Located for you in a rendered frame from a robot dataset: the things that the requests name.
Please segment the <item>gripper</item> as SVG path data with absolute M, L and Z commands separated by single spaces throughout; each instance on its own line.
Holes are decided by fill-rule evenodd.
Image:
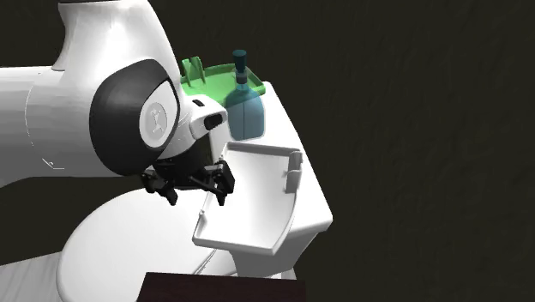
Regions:
M 213 164 L 209 134 L 206 134 L 186 151 L 168 159 L 157 160 L 141 174 L 141 182 L 147 193 L 158 193 L 171 206 L 177 203 L 176 188 L 186 190 L 195 187 L 216 195 L 218 204 L 232 194 L 235 178 L 225 160 Z

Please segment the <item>white tray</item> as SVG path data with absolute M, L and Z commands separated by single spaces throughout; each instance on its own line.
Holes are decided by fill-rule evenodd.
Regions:
M 220 206 L 208 193 L 192 241 L 233 252 L 274 255 L 294 218 L 303 153 L 297 148 L 228 142 L 222 158 L 235 178 Z

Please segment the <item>blue soap dispenser bottle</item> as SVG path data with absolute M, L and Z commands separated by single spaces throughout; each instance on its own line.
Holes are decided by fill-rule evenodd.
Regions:
M 263 136 L 265 112 L 260 95 L 248 84 L 247 52 L 232 52 L 235 64 L 235 88 L 225 97 L 228 126 L 235 141 Z

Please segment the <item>green tray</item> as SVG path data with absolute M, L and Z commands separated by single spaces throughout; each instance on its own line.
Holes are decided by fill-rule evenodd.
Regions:
M 234 63 L 225 63 L 204 68 L 199 57 L 184 59 L 181 85 L 187 95 L 205 94 L 225 103 L 225 97 L 237 86 Z

